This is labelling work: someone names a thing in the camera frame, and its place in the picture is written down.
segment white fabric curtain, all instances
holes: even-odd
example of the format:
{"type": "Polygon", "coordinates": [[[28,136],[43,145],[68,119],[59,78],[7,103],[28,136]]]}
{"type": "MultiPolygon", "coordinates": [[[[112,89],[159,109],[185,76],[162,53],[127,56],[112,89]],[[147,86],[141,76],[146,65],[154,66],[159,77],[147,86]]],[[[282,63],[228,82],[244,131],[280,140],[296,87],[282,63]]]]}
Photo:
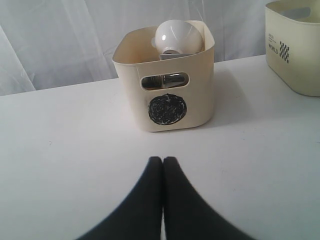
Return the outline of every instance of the white fabric curtain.
{"type": "Polygon", "coordinates": [[[170,19],[202,20],[215,61],[265,53],[271,0],[0,0],[0,95],[116,78],[123,36],[170,19]]]}

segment checkered logo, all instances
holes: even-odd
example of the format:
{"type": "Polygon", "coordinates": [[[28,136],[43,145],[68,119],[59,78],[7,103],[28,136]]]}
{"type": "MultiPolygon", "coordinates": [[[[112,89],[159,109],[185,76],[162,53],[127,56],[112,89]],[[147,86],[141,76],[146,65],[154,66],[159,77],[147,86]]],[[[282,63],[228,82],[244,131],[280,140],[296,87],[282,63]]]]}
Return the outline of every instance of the checkered logo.
{"type": "Polygon", "coordinates": [[[280,42],[280,57],[289,63],[289,50],[290,48],[284,44],[282,41],[280,42]]]}

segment second cream storage bin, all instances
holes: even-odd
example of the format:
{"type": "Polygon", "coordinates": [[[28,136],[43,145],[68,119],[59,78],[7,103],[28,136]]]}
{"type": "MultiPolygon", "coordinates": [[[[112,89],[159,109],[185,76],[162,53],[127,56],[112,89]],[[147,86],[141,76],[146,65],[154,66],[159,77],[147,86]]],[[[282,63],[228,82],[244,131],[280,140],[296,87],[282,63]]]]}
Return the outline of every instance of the second cream storage bin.
{"type": "Polygon", "coordinates": [[[128,33],[113,55],[113,63],[122,81],[138,126],[149,132],[184,129],[206,123],[214,112],[213,67],[214,38],[202,21],[194,25],[204,41],[200,53],[159,60],[152,45],[157,26],[128,33]],[[146,89],[146,77],[187,76],[184,86],[146,89]]]}
{"type": "Polygon", "coordinates": [[[320,0],[281,0],[265,9],[266,59],[297,93],[320,96],[320,0]]]}

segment white table surface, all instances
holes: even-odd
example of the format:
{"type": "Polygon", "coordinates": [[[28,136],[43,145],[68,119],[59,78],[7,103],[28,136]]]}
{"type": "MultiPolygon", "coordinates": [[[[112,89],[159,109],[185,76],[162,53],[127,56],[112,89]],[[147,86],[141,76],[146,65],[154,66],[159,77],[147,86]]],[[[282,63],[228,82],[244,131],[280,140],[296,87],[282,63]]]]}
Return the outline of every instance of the white table surface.
{"type": "Polygon", "coordinates": [[[214,65],[215,115],[139,130],[118,79],[0,97],[0,239],[71,240],[126,197],[150,156],[175,156],[203,198],[259,240],[320,236],[320,98],[265,56],[214,65]]]}

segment black scribbled circle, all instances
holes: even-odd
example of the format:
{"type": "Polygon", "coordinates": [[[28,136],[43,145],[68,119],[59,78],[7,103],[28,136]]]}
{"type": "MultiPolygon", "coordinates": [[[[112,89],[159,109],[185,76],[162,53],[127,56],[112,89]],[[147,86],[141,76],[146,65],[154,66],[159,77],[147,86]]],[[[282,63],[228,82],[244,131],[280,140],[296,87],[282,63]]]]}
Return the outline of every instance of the black scribbled circle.
{"type": "Polygon", "coordinates": [[[149,117],[158,125],[179,122],[187,113],[185,100],[173,94],[157,96],[149,104],[149,117]]]}

